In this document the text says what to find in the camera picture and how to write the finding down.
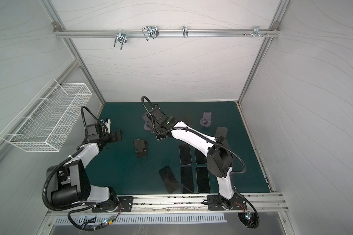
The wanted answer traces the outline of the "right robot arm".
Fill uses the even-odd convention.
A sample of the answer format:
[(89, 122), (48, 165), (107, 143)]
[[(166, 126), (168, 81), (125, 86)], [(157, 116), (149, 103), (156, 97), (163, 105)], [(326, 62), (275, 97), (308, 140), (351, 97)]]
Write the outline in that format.
[(226, 134), (216, 137), (205, 135), (183, 121), (167, 116), (158, 106), (146, 110), (142, 118), (158, 139), (172, 137), (189, 144), (205, 156), (208, 171), (217, 178), (221, 205), (231, 209), (239, 196), (232, 175), (245, 173), (247, 166), (229, 147)]

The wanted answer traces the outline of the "phone from lilac front stand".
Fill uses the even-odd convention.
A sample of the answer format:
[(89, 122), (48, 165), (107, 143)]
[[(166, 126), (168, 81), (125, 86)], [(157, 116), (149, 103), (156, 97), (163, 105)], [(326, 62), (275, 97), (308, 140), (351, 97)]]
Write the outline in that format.
[(195, 148), (195, 160), (196, 160), (196, 164), (198, 165), (207, 163), (206, 156), (196, 148)]

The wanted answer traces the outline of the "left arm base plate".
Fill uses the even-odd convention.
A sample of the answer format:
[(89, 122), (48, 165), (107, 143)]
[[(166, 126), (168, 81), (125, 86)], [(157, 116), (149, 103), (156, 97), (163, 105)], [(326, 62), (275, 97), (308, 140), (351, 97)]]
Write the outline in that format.
[(93, 207), (92, 212), (131, 212), (132, 203), (132, 196), (119, 196), (116, 199), (116, 203), (113, 201), (105, 202), (101, 205)]

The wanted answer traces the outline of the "phone from lilac stand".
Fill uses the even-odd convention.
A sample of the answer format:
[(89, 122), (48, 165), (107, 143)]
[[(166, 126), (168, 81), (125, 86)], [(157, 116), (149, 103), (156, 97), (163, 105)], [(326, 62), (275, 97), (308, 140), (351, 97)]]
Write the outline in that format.
[(190, 166), (183, 166), (180, 168), (181, 176), (181, 192), (183, 194), (194, 193), (193, 171)]
[(207, 163), (206, 156), (196, 148), (195, 148), (195, 160), (196, 160), (196, 164), (198, 165)]

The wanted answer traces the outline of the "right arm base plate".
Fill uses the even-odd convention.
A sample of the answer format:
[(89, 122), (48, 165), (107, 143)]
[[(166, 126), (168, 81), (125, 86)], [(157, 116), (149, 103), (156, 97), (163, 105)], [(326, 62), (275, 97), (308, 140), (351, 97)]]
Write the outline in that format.
[(203, 204), (208, 206), (209, 211), (244, 211), (248, 209), (246, 201), (237, 194), (231, 199), (226, 199), (219, 194), (208, 195)]

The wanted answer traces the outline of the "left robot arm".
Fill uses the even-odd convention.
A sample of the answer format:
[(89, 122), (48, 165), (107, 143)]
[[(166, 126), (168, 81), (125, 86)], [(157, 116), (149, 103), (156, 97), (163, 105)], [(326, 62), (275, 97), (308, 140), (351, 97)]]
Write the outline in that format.
[(92, 205), (103, 211), (114, 211), (119, 199), (112, 187), (98, 187), (90, 183), (86, 167), (109, 143), (121, 141), (122, 131), (112, 131), (107, 118), (85, 127), (85, 138), (76, 152), (62, 163), (48, 168), (42, 189), (44, 205), (52, 211), (63, 211)]

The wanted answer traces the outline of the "phone from lilac back stand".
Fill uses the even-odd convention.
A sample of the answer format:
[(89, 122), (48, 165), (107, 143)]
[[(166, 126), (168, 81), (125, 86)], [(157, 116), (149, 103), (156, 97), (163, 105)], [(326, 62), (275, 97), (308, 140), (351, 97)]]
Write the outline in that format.
[(193, 171), (190, 166), (183, 166), (180, 168), (181, 176), (181, 192), (183, 194), (194, 193)]

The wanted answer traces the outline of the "wooden round phone stand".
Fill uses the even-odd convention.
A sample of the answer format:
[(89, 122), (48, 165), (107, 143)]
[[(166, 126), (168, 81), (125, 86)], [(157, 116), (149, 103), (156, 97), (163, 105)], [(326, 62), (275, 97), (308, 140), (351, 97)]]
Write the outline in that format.
[(227, 133), (228, 133), (228, 129), (226, 127), (219, 126), (216, 129), (215, 137), (216, 138), (219, 138), (219, 137), (226, 138), (227, 137)]

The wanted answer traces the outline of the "phone from grey stand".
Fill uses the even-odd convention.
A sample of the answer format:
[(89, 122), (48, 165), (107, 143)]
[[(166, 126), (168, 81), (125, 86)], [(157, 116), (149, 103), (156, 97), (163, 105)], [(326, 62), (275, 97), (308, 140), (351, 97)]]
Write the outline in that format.
[(207, 167), (198, 166), (196, 168), (196, 173), (198, 193), (210, 193), (210, 182)]

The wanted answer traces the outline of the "lilac front phone stand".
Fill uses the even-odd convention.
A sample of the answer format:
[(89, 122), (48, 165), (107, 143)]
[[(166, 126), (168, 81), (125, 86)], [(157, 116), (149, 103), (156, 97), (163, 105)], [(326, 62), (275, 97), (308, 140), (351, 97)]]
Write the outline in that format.
[(151, 131), (151, 127), (147, 123), (144, 124), (144, 129), (147, 131)]

